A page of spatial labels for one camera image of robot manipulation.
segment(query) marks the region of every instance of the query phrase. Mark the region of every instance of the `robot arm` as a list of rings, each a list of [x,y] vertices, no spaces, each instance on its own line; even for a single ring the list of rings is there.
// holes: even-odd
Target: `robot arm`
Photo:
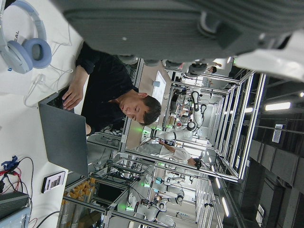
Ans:
[[[192,132],[199,130],[204,121],[204,112],[207,109],[208,100],[201,100],[199,103],[200,88],[191,88],[191,99],[193,101],[193,121],[187,124],[187,128],[183,130],[158,131],[145,127],[145,131],[149,133],[148,137],[158,137],[164,140],[189,139],[192,137]]]

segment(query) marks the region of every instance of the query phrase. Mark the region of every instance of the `green light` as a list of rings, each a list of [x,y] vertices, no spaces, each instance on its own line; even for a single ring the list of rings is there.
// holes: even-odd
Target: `green light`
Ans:
[[[132,208],[132,207],[126,207],[125,210],[127,210],[127,211],[134,211],[134,208]]]

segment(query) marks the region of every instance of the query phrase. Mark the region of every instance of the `person in white shirt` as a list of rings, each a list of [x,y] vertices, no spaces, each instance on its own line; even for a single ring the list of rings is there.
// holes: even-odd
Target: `person in white shirt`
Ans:
[[[160,158],[169,159],[172,158],[177,162],[186,163],[188,165],[197,166],[199,163],[198,158],[192,158],[191,154],[189,154],[184,148],[169,146],[165,144],[162,140],[157,143],[146,143],[142,146],[136,147],[136,150],[139,153],[144,153],[148,155],[159,155]]]

